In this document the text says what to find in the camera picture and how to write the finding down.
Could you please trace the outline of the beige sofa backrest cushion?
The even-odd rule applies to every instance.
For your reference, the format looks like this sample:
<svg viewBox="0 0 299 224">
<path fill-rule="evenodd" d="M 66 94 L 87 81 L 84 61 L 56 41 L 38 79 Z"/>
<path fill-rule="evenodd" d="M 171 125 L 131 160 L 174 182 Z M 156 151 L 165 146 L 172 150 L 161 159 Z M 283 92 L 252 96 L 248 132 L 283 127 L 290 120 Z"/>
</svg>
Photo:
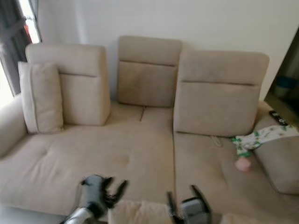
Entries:
<svg viewBox="0 0 299 224">
<path fill-rule="evenodd" d="M 181 54 L 173 128 L 233 137 L 254 125 L 269 56 L 260 52 L 190 50 Z"/>
<path fill-rule="evenodd" d="M 68 125 L 103 126 L 110 114 L 107 52 L 102 45 L 33 43 L 30 63 L 53 63 L 61 81 L 64 121 Z"/>
<path fill-rule="evenodd" d="M 179 39 L 120 36 L 117 101 L 135 106 L 173 107 L 182 47 Z"/>
</svg>

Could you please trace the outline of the pink soft toy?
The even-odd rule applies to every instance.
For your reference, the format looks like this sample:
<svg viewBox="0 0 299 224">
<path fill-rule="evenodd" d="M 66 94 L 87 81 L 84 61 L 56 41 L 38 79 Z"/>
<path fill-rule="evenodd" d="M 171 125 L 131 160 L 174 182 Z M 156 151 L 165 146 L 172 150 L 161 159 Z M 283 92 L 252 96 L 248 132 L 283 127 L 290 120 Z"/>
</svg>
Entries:
<svg viewBox="0 0 299 224">
<path fill-rule="evenodd" d="M 239 156 L 235 162 L 235 167 L 241 172 L 249 172 L 252 167 L 252 162 L 248 157 Z"/>
</svg>

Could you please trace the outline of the black remote control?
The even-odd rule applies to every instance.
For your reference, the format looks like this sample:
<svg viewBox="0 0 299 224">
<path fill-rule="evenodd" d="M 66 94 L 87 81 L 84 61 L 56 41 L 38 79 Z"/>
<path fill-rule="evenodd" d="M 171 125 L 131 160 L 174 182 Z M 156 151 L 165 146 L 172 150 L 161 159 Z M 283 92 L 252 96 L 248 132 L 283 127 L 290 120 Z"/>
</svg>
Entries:
<svg viewBox="0 0 299 224">
<path fill-rule="evenodd" d="M 282 118 L 277 111 L 271 110 L 268 113 L 277 122 L 278 125 L 289 126 L 289 123 L 284 118 Z"/>
</svg>

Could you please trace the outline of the bright window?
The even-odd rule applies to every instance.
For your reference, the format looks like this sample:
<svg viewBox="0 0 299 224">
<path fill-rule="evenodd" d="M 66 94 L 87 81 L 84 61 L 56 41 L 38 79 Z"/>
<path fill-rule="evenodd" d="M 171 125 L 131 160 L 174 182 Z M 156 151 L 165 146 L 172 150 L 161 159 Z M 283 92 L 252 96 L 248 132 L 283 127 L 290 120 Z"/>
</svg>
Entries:
<svg viewBox="0 0 299 224">
<path fill-rule="evenodd" d="M 24 28 L 32 43 L 42 41 L 38 27 L 38 3 L 39 0 L 17 0 L 24 17 Z"/>
</svg>

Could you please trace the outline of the dark grey curtain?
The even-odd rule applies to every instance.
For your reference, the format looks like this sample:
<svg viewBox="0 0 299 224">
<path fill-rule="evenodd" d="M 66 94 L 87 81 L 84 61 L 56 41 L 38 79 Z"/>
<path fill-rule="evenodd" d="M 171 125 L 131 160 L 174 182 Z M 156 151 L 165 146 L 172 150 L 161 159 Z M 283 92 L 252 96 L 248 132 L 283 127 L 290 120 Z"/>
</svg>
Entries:
<svg viewBox="0 0 299 224">
<path fill-rule="evenodd" d="M 24 25 L 17 0 L 0 0 L 0 60 L 13 95 L 21 93 L 18 63 L 27 62 L 26 47 L 32 43 Z"/>
</svg>

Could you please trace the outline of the green white patterned cloth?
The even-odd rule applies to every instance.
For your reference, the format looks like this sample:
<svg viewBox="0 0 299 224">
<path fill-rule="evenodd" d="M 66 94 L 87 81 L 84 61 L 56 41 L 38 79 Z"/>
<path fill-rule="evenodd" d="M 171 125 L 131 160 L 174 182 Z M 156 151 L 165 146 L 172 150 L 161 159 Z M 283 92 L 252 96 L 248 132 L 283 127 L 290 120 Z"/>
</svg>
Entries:
<svg viewBox="0 0 299 224">
<path fill-rule="evenodd" d="M 284 137 L 297 136 L 299 136 L 299 129 L 296 126 L 274 125 L 261 128 L 247 136 L 235 136 L 231 139 L 231 142 L 235 145 L 236 153 L 239 157 L 249 157 L 250 151 L 259 148 L 264 143 Z"/>
</svg>

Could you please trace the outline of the beige fabric sofa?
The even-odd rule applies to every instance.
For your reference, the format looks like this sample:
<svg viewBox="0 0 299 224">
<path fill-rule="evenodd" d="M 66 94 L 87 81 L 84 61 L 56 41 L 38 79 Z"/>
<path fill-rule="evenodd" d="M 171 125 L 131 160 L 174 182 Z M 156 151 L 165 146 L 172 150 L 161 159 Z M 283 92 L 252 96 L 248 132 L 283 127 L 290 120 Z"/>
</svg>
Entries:
<svg viewBox="0 0 299 224">
<path fill-rule="evenodd" d="M 278 125 L 271 110 L 258 99 L 248 134 Z M 102 175 L 128 180 L 128 201 L 166 204 L 168 191 L 183 200 L 196 185 L 212 215 L 299 224 L 299 136 L 268 141 L 250 151 L 251 170 L 242 172 L 235 167 L 235 136 L 179 133 L 173 117 L 174 106 L 111 100 L 103 126 L 64 121 L 61 132 L 34 134 L 27 131 L 19 94 L 0 112 L 0 202 L 66 216 L 83 202 L 80 182 Z"/>
</svg>

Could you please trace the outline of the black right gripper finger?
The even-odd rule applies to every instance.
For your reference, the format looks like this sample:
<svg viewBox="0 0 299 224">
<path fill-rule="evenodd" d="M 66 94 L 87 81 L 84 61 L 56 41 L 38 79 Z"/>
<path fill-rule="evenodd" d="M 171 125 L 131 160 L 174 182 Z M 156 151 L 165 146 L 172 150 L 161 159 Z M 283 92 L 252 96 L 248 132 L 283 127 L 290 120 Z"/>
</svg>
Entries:
<svg viewBox="0 0 299 224">
<path fill-rule="evenodd" d="M 184 219 L 178 216 L 178 208 L 173 200 L 173 194 L 171 191 L 167 192 L 167 210 L 169 217 L 173 223 L 184 223 Z"/>
<path fill-rule="evenodd" d="M 204 197 L 201 190 L 196 185 L 190 186 L 192 190 L 192 197 L 189 199 L 189 207 L 192 210 L 209 210 L 211 209 L 209 203 Z"/>
</svg>

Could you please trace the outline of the dark side cabinet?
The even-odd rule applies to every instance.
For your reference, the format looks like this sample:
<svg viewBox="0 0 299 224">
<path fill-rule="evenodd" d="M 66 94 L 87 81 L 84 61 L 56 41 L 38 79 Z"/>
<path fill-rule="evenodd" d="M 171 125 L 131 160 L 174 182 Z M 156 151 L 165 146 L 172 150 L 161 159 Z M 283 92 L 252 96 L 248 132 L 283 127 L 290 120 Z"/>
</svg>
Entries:
<svg viewBox="0 0 299 224">
<path fill-rule="evenodd" d="M 299 43 L 288 50 L 265 101 L 287 122 L 299 127 Z"/>
</svg>

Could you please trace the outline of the small beige throw pillow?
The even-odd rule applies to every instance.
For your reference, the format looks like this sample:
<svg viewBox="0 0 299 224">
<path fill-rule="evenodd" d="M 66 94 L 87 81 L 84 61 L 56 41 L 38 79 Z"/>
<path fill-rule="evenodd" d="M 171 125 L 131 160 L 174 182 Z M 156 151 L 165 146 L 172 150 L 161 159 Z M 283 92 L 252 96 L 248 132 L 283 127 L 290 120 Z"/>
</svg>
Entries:
<svg viewBox="0 0 299 224">
<path fill-rule="evenodd" d="M 51 134 L 63 130 L 61 79 L 55 63 L 18 62 L 27 131 Z"/>
</svg>

